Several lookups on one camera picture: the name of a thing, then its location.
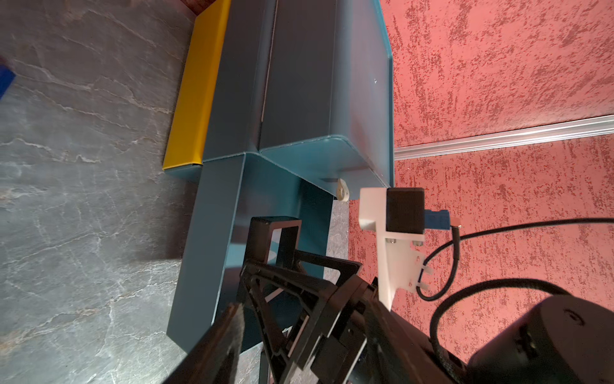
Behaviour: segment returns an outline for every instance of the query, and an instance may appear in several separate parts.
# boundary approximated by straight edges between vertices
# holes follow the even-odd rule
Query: blue connector
[[[424,228],[427,229],[450,229],[450,211],[424,210]]]
[[[4,92],[9,88],[10,83],[13,82],[15,74],[4,64],[0,64],[0,100],[4,96]]]

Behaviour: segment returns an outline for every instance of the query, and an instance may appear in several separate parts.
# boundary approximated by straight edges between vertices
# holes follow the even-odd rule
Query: gray marble floor
[[[192,24],[178,0],[0,0],[3,382],[157,383],[184,357],[165,329],[196,187],[161,162]]]

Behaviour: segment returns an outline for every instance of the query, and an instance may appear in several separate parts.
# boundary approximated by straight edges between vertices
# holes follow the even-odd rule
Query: black cable
[[[460,255],[461,255],[461,241],[462,240],[467,240],[470,238],[475,238],[475,237],[480,237],[480,236],[492,235],[494,233],[509,232],[512,230],[521,230],[521,229],[539,228],[539,227],[552,227],[554,225],[566,225],[566,224],[614,224],[614,218],[612,217],[581,217],[578,219],[530,222],[526,224],[510,225],[508,227],[483,230],[480,232],[463,235],[458,238],[454,237],[454,228],[456,227],[452,227],[452,240],[445,243],[444,245],[441,245],[439,248],[431,252],[430,255],[428,255],[427,258],[424,259],[424,262],[422,263],[423,265],[427,265],[429,261],[431,261],[435,256],[437,256],[439,252],[443,251],[444,249],[446,249],[447,247],[451,245],[454,245],[452,270],[450,271],[450,276],[448,277],[448,281],[446,282],[444,287],[441,289],[441,291],[434,294],[433,296],[425,296],[422,293],[422,289],[420,289],[420,287],[418,286],[416,286],[416,293],[418,294],[418,297],[420,297],[424,301],[434,301],[434,300],[441,298],[443,295],[446,294],[446,292],[448,292],[448,290],[450,289],[450,286],[454,282],[454,278],[456,277],[456,271],[458,269],[458,263],[459,263]],[[424,273],[424,270],[421,270],[420,275],[418,276],[418,283],[422,280],[423,273]]]
[[[456,270],[459,267],[459,261],[461,259],[461,230],[458,227],[452,227],[452,244],[454,244],[454,248],[452,252],[452,270],[450,271],[450,276],[448,277],[446,284],[443,286],[441,291],[437,292],[433,296],[424,295],[422,293],[422,289],[416,286],[416,293],[422,300],[435,301],[441,298],[443,295],[445,295],[446,292],[448,292],[448,290],[452,286],[452,283],[454,282],[454,279],[456,277]],[[424,260],[423,265],[426,265],[434,256],[435,256],[434,254],[429,255],[430,258],[427,257]],[[420,280],[422,279],[423,272],[424,272],[424,269],[420,270],[420,276],[418,277],[418,282],[420,282]]]
[[[489,280],[484,281],[483,283],[478,283],[471,285],[467,288],[461,289],[460,291],[450,295],[447,299],[441,302],[439,307],[433,313],[433,317],[430,319],[430,343],[433,346],[433,351],[435,352],[435,358],[444,368],[444,370],[448,373],[448,375],[458,384],[463,384],[463,379],[460,378],[452,367],[452,363],[443,356],[443,349],[439,344],[439,339],[437,338],[437,326],[439,325],[439,320],[441,316],[452,307],[457,302],[462,299],[466,299],[469,296],[475,295],[478,292],[487,291],[488,289],[495,288],[529,288],[529,289],[537,289],[539,291],[544,291],[550,293],[552,295],[571,295],[571,293],[567,292],[565,289],[562,289],[559,286],[556,286],[547,281],[538,280],[538,279],[522,279],[522,278],[514,278],[514,279],[499,279],[499,280]]]

